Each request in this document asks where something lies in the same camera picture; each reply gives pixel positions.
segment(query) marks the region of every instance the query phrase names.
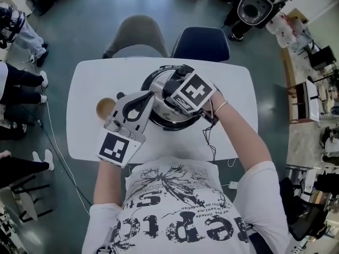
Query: white table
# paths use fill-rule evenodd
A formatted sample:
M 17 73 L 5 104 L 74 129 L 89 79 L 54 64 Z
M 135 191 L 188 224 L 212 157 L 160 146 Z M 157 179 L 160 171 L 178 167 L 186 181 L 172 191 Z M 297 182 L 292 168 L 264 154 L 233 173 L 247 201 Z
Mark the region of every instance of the white table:
M 174 58 L 113 58 L 80 62 L 74 72 L 67 103 L 67 142 L 71 157 L 98 161 L 94 155 L 96 139 L 104 121 L 96 114 L 97 103 L 105 97 L 117 100 L 117 93 L 140 91 L 145 78 L 163 65 L 186 64 L 214 82 L 232 106 L 257 132 L 258 116 L 251 76 L 244 67 L 224 63 Z M 199 119 L 194 125 L 176 132 L 163 131 L 151 121 L 144 135 L 146 142 L 130 160 L 140 164 L 162 156 L 212 160 L 202 130 L 209 123 Z M 216 160 L 236 158 L 222 126 L 211 132 Z

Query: sneaker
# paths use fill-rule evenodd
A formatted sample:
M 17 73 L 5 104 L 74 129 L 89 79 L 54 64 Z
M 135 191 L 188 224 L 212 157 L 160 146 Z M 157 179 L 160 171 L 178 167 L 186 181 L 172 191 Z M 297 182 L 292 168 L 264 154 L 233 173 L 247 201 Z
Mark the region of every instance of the sneaker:
M 242 36 L 241 38 L 237 38 L 233 33 L 228 35 L 228 39 L 232 41 L 243 41 L 244 37 Z
M 44 63 L 44 60 L 46 59 L 47 55 L 48 55 L 48 51 L 44 52 L 42 54 L 42 56 L 37 59 L 37 66 L 38 67 L 42 66 L 42 64 Z
M 33 155 L 33 161 L 34 162 L 40 162 L 41 163 L 40 157 L 39 157 L 39 155 L 36 151 L 32 152 L 32 155 Z
M 44 151 L 44 162 L 49 164 L 49 170 L 54 170 L 53 154 L 50 150 Z
M 42 87 L 47 87 L 47 86 L 48 86 L 48 80 L 47 80 L 47 74 L 46 74 L 46 72 L 42 70 L 42 71 L 40 72 L 39 75 L 42 76 L 42 78 L 43 78 L 43 81 L 42 81 L 42 83 L 41 83 L 41 86 L 42 86 Z
M 47 96 L 46 95 L 40 95 L 41 96 L 41 100 L 40 103 L 44 104 L 45 102 L 47 102 Z

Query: gray chair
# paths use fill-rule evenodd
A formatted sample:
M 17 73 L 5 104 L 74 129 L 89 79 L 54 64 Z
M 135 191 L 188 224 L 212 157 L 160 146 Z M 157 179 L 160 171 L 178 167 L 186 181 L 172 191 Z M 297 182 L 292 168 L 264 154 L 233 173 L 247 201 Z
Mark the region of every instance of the gray chair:
M 157 22 L 149 16 L 134 15 L 121 23 L 117 35 L 102 58 L 112 58 L 123 48 L 139 44 L 150 46 L 163 57 L 168 57 L 165 40 Z

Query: navy blue chair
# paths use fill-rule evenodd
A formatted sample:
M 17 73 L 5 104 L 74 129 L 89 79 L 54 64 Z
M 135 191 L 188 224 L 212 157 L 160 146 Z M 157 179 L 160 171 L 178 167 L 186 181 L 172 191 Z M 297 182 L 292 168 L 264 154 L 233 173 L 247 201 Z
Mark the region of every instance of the navy blue chair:
M 229 59 L 230 52 L 220 28 L 192 26 L 181 33 L 171 57 L 221 62 Z

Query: hand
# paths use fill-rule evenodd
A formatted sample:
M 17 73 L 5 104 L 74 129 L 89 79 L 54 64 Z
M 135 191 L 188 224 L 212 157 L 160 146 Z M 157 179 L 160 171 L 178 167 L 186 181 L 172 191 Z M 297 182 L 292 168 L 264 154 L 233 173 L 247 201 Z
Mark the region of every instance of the hand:
M 5 157 L 8 157 L 8 156 L 9 156 L 9 157 L 12 157 L 11 152 L 8 151 L 8 150 L 5 150 L 5 151 L 3 151 L 3 152 L 0 153 L 0 159 L 5 158 Z
M 213 104 L 213 112 L 215 112 L 220 107 L 220 105 L 222 105 L 226 101 L 224 96 L 218 90 L 212 95 L 212 97 L 210 99 L 211 99 L 212 104 Z M 206 111 L 211 111 L 210 101 L 207 101 L 203 105 L 202 109 L 204 109 Z

